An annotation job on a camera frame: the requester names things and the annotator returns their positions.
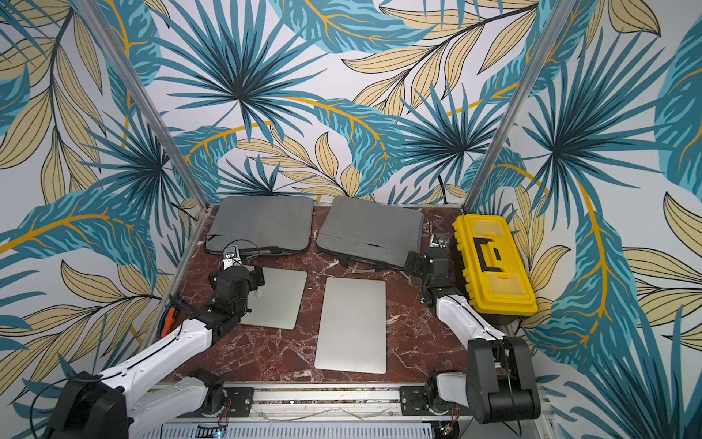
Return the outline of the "silver laptop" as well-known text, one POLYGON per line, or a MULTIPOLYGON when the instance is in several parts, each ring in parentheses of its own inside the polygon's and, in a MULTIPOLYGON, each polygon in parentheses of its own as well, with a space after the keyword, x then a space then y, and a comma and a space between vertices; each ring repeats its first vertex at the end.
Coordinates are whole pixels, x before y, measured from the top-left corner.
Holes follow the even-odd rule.
POLYGON ((378 375, 387 372, 385 282, 327 279, 314 367, 378 375))
POLYGON ((301 307, 307 272, 263 267, 265 285, 250 292, 241 325, 292 330, 301 307))

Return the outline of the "grey laptop sleeve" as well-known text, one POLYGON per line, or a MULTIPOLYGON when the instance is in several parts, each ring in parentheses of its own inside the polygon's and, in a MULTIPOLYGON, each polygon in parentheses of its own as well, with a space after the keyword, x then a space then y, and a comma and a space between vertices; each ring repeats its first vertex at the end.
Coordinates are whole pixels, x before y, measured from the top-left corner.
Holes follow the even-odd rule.
POLYGON ((337 197, 322 224, 316 246, 336 256, 378 269, 403 269, 409 254, 420 252, 421 211, 337 197))

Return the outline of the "grey zippered laptop bag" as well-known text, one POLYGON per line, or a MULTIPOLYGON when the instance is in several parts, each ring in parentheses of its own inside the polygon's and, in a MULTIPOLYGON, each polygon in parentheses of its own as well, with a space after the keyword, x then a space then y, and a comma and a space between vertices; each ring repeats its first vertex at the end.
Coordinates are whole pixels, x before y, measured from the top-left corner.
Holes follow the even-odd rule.
POLYGON ((279 196, 230 196, 219 209, 203 244, 208 254, 235 246, 244 256, 303 254, 312 239, 314 201, 279 196))

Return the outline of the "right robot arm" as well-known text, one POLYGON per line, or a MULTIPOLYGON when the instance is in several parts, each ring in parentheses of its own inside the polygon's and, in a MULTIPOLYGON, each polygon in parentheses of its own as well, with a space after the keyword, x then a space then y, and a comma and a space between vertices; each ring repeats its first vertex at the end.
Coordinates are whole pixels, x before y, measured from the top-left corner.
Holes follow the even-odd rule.
POLYGON ((465 408, 479 424, 517 422, 541 416, 541 398, 530 349, 490 325, 453 285, 449 251, 410 252, 405 271, 422 280, 422 303, 435 312, 466 349, 465 372, 437 372, 424 388, 433 413, 465 408))

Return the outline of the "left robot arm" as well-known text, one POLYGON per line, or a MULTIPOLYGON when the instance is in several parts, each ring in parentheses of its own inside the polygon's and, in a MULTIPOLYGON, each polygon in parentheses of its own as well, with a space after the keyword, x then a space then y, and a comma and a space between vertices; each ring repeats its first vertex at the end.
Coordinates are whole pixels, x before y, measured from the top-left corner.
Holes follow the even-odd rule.
POLYGON ((137 438, 200 409, 218 386, 211 377, 188 377, 162 391, 155 384, 187 360, 215 346, 250 311, 249 294, 265 284, 263 268, 234 264, 210 276, 213 296, 173 332, 97 375, 67 380, 45 438, 137 438))

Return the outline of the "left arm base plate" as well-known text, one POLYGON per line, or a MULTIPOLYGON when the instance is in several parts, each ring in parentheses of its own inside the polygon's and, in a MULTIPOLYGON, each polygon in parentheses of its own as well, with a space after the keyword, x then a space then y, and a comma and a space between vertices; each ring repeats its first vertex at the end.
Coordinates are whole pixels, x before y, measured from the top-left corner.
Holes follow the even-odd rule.
POLYGON ((252 387, 217 387, 208 395, 203 415, 218 419, 248 418, 253 395, 252 387))

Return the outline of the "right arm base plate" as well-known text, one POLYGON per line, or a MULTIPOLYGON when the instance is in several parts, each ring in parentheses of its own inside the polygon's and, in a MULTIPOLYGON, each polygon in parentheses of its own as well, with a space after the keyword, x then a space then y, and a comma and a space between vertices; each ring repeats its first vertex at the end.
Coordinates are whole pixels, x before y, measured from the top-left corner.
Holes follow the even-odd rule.
POLYGON ((471 415, 467 406, 442 400, 427 385, 401 386, 400 411, 403 416, 471 415))

